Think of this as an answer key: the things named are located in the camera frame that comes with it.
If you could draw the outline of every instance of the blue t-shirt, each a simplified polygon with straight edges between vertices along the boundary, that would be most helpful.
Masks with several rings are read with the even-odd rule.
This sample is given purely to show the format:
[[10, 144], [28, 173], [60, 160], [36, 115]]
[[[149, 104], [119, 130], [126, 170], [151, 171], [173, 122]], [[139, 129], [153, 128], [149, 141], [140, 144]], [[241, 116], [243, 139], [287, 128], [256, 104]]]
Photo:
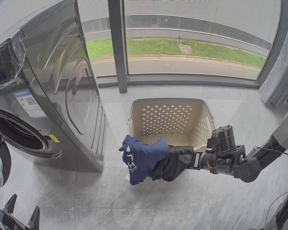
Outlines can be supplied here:
[[124, 151], [122, 158], [129, 168], [130, 184], [137, 185], [145, 180], [158, 161], [168, 155], [169, 146], [164, 137], [153, 145], [146, 145], [137, 137], [127, 135], [119, 151]]

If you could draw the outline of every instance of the road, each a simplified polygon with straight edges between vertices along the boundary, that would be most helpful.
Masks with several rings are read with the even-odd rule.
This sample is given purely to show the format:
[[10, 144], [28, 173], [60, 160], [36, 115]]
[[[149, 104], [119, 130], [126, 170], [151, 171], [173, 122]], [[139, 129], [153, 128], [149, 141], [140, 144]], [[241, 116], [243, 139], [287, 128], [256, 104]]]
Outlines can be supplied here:
[[[229, 62], [206, 60], [137, 59], [128, 60], [129, 74], [183, 73], [231, 76], [256, 80], [259, 70]], [[92, 63], [95, 76], [115, 75], [114, 61]]]

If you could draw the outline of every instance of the energy label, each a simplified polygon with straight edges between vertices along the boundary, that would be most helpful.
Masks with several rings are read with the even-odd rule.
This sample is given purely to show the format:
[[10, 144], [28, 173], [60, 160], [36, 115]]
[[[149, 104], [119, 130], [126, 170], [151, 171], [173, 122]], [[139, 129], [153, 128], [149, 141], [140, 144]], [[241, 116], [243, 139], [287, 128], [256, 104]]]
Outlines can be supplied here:
[[48, 118], [35, 101], [29, 89], [14, 92], [13, 95], [31, 118]]

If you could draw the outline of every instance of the plastic wrap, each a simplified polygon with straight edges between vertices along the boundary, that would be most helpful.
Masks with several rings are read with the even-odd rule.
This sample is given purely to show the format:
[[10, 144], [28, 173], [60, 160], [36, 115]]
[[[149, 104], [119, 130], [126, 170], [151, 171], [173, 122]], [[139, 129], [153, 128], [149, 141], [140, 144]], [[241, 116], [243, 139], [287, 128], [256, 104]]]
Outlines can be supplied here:
[[25, 54], [20, 38], [9, 38], [0, 45], [0, 88], [19, 81]]

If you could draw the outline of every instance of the curb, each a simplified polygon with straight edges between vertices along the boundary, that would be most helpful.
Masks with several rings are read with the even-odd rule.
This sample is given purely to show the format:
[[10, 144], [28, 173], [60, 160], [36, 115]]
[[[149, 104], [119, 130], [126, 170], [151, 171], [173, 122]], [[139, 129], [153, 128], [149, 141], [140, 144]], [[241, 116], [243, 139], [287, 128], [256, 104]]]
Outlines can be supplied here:
[[[242, 66], [246, 68], [261, 70], [261, 68], [259, 67], [243, 64], [240, 62], [233, 62], [229, 60], [222, 60], [222, 59], [208, 58], [208, 57], [205, 58], [205, 57], [197, 57], [197, 56], [189, 56], [189, 55], [167, 55], [167, 54], [163, 54], [163, 55], [144, 54], [141, 56], [140, 55], [128, 56], [128, 60], [139, 60], [139, 59], [191, 60], [191, 61], [218, 62], [218, 63], [225, 63], [225, 64], [230, 64], [230, 65], [235, 65], [235, 66]], [[94, 58], [90, 60], [91, 64], [99, 63], [99, 62], [113, 62], [113, 61], [114, 61], [113, 56], [104, 57], [104, 58]]]

